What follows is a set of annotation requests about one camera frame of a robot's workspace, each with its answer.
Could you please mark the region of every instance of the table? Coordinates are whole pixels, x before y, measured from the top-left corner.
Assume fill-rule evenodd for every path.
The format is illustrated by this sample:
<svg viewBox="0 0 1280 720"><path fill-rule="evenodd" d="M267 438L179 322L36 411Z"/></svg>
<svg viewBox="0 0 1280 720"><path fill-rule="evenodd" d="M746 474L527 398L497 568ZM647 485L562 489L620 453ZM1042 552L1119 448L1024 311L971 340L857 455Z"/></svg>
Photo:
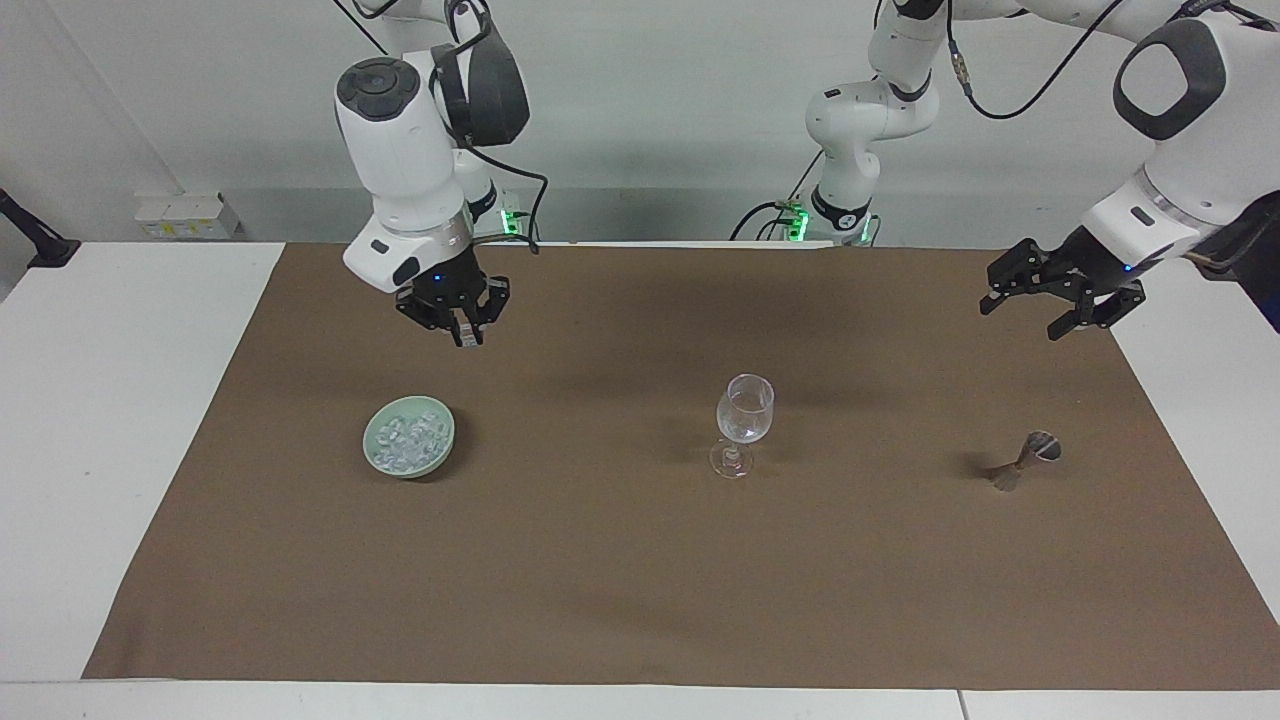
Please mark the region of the table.
<svg viewBox="0 0 1280 720"><path fill-rule="evenodd" d="M1222 717L1280 716L1280 693L1170 700L1161 693L77 683L282 247L93 243L68 268L28 273L0 304L0 680L6 683L0 707L46 707L55 716L186 707L187 715L265 717L280 716L282 702L298 702L308 716L339 716L343 707L399 716L430 707L442 717L498 717L518 707L563 717L573 708L605 714L608 706L614 708L608 715L636 717L955 719L965 716L964 700L970 719L1048 717L1061 708L1082 717L1203 717L1204 708ZM1187 263L1166 263L1147 278L1151 301L1115 329L1116 338L1275 615L1280 539L1270 524L1280 510L1280 484L1268 480L1280 466L1280 443L1272 441L1280 430L1280 337L1238 287L1206 283Z"/></svg>

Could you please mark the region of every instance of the wall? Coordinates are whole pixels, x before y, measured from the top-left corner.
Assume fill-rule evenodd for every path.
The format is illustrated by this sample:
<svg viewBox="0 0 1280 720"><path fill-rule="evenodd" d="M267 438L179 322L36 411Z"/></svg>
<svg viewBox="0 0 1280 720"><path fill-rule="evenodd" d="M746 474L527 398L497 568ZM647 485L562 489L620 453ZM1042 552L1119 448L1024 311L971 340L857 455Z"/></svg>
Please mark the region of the wall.
<svg viewBox="0 0 1280 720"><path fill-rule="evenodd" d="M497 154L552 176L552 238L726 236L808 163L810 95L870 74L872 0L493 6L534 106ZM1280 15L1280 0L1251 6ZM9 0L0 27L0 183L64 232L137 240L133 192L165 187L224 191L257 240L342 241L361 225L369 202L329 97L375 53L332 3ZM996 109L1028 97L1078 32L957 26ZM879 149L886 242L1061 237L1149 151L1111 108L1126 53L1091 40L1036 110L998 126L940 59L938 126Z"/></svg>

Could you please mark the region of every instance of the bowl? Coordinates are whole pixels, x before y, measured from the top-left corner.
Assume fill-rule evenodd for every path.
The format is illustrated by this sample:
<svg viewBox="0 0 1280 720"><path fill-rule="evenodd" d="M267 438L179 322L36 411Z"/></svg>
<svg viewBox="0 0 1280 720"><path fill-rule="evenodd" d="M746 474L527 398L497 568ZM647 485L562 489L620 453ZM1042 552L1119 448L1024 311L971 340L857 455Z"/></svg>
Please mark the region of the bowl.
<svg viewBox="0 0 1280 720"><path fill-rule="evenodd" d="M447 439L444 442L443 451L440 451L435 456L429 457L426 464L422 465L421 468L413 468L404 473L392 473L374 464L374 457L381 450L381 446L378 445L378 430L383 425L390 423L393 419L398 416L420 418L428 413L435 413L442 419L444 419ZM434 397L424 397L424 396L402 397L396 402L388 404L385 407L374 414L372 419L369 420L369 425L365 427L365 460L367 460L369 464L372 465L375 470L383 473L384 475L389 475L399 480L417 479L438 469L449 457L449 451L453 450L453 432L454 432L453 413L449 413L448 406L445 406L443 402L440 402Z"/></svg>

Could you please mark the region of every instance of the wine glass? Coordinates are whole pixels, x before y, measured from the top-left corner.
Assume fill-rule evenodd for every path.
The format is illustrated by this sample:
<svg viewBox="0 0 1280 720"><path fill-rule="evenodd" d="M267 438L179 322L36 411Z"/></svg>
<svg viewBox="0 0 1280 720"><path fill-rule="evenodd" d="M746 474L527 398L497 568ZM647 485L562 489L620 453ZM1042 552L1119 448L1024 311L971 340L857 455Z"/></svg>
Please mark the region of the wine glass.
<svg viewBox="0 0 1280 720"><path fill-rule="evenodd" d="M773 386L760 375L733 378L716 407L716 421L726 439L712 447L712 468L724 478L745 477L754 462L750 443L773 424Z"/></svg>

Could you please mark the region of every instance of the jigger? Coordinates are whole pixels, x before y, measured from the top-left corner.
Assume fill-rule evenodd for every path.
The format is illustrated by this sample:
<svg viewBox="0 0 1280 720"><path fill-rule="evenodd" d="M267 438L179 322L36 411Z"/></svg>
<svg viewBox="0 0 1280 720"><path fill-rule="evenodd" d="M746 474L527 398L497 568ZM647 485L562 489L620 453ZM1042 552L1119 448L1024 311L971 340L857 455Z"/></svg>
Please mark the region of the jigger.
<svg viewBox="0 0 1280 720"><path fill-rule="evenodd" d="M1027 436L1023 451L1015 462L991 471L991 484L1000 492L1014 492L1023 479L1023 470L1037 465L1050 465L1062 459L1062 443L1043 430Z"/></svg>

